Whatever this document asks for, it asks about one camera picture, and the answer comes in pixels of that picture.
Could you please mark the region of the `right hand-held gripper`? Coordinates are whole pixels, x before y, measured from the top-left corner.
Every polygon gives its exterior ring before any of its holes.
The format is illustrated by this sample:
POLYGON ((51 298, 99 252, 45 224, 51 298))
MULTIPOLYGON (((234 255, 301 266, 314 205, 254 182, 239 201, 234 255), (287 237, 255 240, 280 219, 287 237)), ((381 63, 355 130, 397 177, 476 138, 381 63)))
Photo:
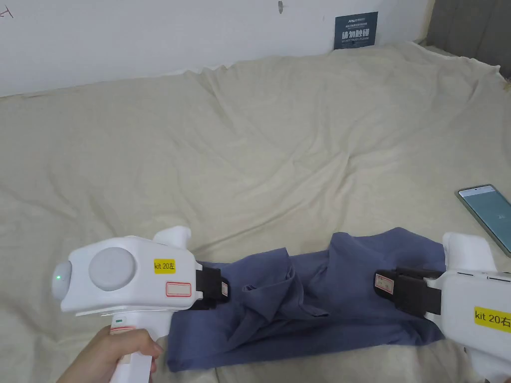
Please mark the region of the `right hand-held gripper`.
POLYGON ((408 314, 434 323, 463 346, 477 374, 491 383, 511 376, 511 279, 498 272, 487 241, 448 232, 446 270, 378 269, 374 291, 408 314))

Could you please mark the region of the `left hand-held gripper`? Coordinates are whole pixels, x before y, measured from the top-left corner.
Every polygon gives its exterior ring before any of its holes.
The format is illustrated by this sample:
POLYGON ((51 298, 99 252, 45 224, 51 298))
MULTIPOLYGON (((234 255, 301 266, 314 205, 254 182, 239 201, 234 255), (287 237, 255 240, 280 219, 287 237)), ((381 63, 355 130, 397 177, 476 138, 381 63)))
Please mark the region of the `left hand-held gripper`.
POLYGON ((174 313, 230 300, 229 281, 195 259, 190 237, 188 227, 174 226, 152 239, 115 237, 74 250, 55 268, 52 295, 63 312, 110 316, 111 334, 143 329, 156 342, 174 313))

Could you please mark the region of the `person's left hand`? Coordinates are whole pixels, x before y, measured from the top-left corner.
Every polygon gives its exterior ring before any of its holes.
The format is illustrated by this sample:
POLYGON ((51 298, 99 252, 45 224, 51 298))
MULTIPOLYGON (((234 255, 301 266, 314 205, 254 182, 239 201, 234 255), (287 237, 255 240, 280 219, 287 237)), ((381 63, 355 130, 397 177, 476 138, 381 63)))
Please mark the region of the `person's left hand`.
POLYGON ((153 341, 145 329, 112 333, 102 328, 65 370, 58 383, 108 383, 118 361, 125 355, 140 352, 151 357, 150 373, 156 371, 156 360, 163 348, 153 341))

